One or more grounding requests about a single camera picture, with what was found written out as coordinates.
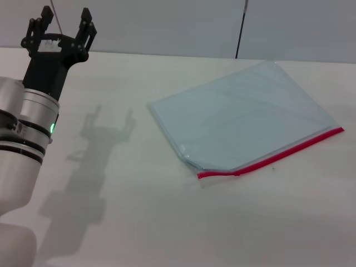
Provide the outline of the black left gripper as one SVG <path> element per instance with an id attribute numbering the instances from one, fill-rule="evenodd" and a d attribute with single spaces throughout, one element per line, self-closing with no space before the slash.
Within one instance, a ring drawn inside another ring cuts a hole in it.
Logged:
<path id="1" fill-rule="evenodd" d="M 28 51 L 31 58 L 23 85 L 58 101 L 69 69 L 88 60 L 88 52 L 97 30 L 90 10 L 83 8 L 75 38 L 62 34 L 45 34 L 53 17 L 50 6 L 44 6 L 40 17 L 29 20 L 26 36 L 21 40 L 21 46 Z"/>

